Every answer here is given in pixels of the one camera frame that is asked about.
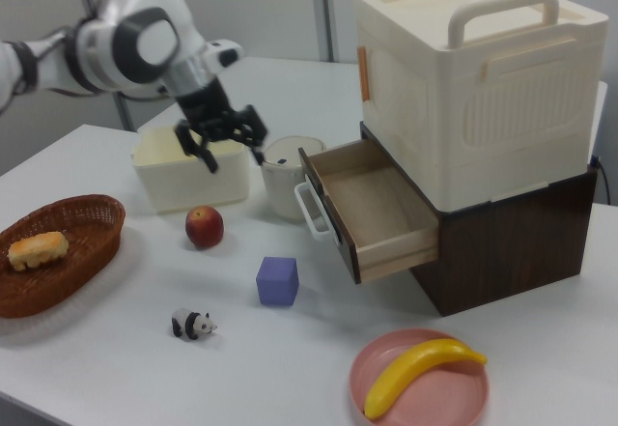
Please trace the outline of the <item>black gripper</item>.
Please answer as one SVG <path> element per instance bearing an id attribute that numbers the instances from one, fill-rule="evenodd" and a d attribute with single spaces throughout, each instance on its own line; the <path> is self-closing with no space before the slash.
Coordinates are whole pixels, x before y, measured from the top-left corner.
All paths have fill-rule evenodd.
<path id="1" fill-rule="evenodd" d="M 241 110 L 233 110 L 226 92 L 218 78 L 208 85 L 185 96 L 177 97 L 177 104 L 184 119 L 178 121 L 174 132 L 186 156 L 200 158 L 211 173 L 218 170 L 209 141 L 196 142 L 191 130 L 195 132 L 229 132 L 232 140 L 246 146 L 258 165 L 265 161 L 264 141 L 268 130 L 260 115 L 252 105 Z"/>

